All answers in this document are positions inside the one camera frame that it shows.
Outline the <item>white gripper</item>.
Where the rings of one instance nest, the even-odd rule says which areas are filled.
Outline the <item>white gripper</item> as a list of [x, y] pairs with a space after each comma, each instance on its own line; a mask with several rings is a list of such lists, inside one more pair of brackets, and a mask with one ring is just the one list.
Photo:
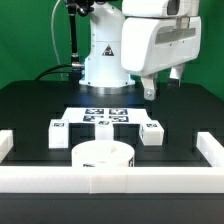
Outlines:
[[185, 69], [182, 63], [199, 54], [201, 19], [191, 17], [187, 28], [178, 28], [176, 22], [176, 19], [146, 18], [128, 18], [124, 22], [121, 64], [128, 73], [144, 76], [141, 82], [146, 100], [156, 98], [156, 72], [172, 67], [168, 87], [179, 88]]

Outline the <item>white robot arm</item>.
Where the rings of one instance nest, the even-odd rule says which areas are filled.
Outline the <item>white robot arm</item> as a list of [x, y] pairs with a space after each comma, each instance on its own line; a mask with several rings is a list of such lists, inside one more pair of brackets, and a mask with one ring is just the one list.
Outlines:
[[91, 51], [80, 84], [99, 94], [114, 94], [141, 78], [144, 98], [156, 98], [157, 75], [170, 69], [168, 86], [180, 86], [185, 63], [200, 50], [200, 0], [93, 0]]

